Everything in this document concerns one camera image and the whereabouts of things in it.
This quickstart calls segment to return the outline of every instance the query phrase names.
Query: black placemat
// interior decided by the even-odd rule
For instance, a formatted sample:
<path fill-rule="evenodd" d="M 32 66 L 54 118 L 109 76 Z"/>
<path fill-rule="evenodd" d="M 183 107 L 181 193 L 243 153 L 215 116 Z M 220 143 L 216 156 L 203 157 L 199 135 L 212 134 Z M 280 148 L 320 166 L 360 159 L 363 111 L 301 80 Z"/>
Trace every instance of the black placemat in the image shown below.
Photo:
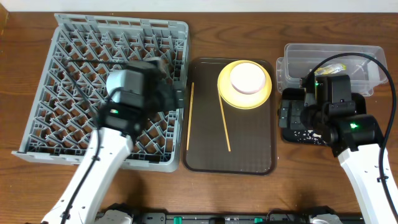
<path fill-rule="evenodd" d="M 266 175 L 276 165 L 274 71 L 268 62 L 254 60 L 269 72 L 272 80 L 271 95 L 263 105 L 241 110 L 223 101 L 229 152 L 217 80 L 220 71 L 235 60 L 198 58 L 190 64 L 188 86 L 194 83 L 193 109 L 188 150 L 187 140 L 182 143 L 183 163 L 194 171 Z M 184 117 L 187 136 L 189 105 Z"/>

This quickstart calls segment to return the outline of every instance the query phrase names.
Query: white backdrop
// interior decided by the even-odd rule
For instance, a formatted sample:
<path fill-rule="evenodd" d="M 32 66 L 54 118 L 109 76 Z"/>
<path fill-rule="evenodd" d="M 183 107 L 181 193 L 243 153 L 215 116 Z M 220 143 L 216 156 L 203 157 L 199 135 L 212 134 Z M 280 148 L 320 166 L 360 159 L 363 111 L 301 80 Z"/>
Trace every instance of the white backdrop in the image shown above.
<path fill-rule="evenodd" d="M 398 0 L 0 0 L 0 2 L 8 11 L 398 12 Z"/>

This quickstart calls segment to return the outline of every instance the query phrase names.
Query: green light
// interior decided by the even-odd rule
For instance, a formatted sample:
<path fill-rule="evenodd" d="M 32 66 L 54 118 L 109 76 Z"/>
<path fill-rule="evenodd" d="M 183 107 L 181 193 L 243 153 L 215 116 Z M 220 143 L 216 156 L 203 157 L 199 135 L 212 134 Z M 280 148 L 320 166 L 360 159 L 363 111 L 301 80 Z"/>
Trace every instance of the green light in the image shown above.
<path fill-rule="evenodd" d="M 358 127 L 358 125 L 356 125 L 355 123 L 351 123 L 351 124 L 349 124 L 349 125 L 351 125 L 351 129 L 354 129 L 354 128 L 357 128 L 357 127 Z"/>

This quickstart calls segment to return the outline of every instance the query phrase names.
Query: wooden table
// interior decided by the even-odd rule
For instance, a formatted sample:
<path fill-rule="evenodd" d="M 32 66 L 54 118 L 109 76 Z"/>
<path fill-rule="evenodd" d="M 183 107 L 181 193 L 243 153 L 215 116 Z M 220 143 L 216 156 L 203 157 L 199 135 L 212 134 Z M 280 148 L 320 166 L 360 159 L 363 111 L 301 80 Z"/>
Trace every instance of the wooden table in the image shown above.
<path fill-rule="evenodd" d="M 397 14 L 320 13 L 96 13 L 104 16 L 168 19 L 188 23 L 191 58 L 258 58 L 275 65 L 288 43 L 379 45 L 398 82 Z M 55 205 L 75 166 L 34 164 L 18 150 L 57 23 L 52 13 L 10 13 L 0 42 L 0 223 L 38 223 Z M 387 85 L 367 98 L 368 112 L 384 131 L 391 109 Z M 326 147 L 284 143 L 278 134 L 276 170 L 266 177 L 177 171 L 120 170 L 102 207 L 127 202 L 169 212 L 266 213 L 328 205 L 359 212 L 354 191 Z M 389 143 L 398 180 L 398 125 Z"/>

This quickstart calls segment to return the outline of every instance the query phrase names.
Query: plastic bin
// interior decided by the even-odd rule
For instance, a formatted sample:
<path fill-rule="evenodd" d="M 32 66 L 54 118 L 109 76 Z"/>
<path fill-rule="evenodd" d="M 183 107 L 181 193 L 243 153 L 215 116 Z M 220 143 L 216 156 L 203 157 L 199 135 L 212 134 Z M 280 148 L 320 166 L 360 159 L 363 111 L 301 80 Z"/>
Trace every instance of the plastic bin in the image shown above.
<path fill-rule="evenodd" d="M 300 78 L 305 77 L 311 69 L 322 60 L 345 52 L 359 52 L 379 60 L 385 67 L 384 51 L 378 46 L 340 45 L 340 44 L 287 44 L 285 55 L 276 61 L 277 88 L 280 93 L 286 88 L 300 88 Z M 373 88 L 386 83 L 386 74 L 372 61 L 357 56 L 346 56 L 333 59 L 322 67 L 334 63 L 347 66 L 340 73 L 351 78 L 351 91 L 364 96 L 371 96 Z"/>
<path fill-rule="evenodd" d="M 79 164 L 95 129 L 83 98 L 65 73 L 75 78 L 91 105 L 105 104 L 106 76 L 119 65 L 68 62 L 70 58 L 122 62 L 160 57 L 163 81 L 185 86 L 188 73 L 188 26 L 105 16 L 55 14 L 55 29 L 42 77 L 18 151 L 14 155 L 51 164 Z M 148 120 L 133 153 L 121 168 L 172 172 L 178 167 L 183 109 Z"/>

